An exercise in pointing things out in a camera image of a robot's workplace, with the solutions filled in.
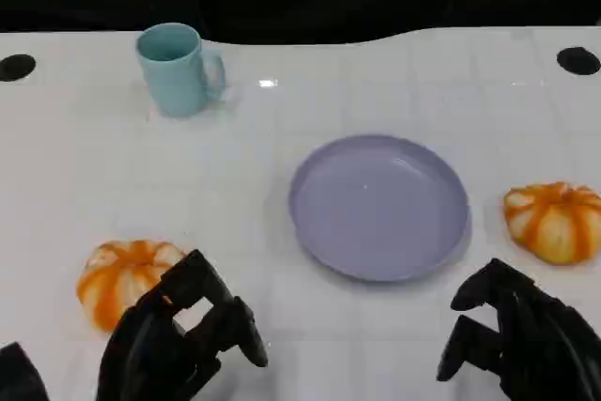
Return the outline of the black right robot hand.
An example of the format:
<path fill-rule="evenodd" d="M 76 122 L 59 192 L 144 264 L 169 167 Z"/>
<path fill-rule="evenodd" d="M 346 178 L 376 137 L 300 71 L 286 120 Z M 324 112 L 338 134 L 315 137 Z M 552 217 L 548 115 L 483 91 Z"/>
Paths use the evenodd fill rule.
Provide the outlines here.
<path fill-rule="evenodd" d="M 456 291 L 460 313 L 442 352 L 437 379 L 467 362 L 497 375 L 511 400 L 597 400 L 600 338 L 573 307 L 497 258 Z"/>

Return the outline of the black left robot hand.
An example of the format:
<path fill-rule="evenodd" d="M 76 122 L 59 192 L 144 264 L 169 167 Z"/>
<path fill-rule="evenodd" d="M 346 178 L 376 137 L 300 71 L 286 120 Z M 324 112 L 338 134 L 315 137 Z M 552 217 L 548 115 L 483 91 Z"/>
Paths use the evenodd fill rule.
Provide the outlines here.
<path fill-rule="evenodd" d="M 99 400 L 191 400 L 237 347 L 259 368 L 268 354 L 254 314 L 193 250 L 119 320 L 104 350 Z"/>

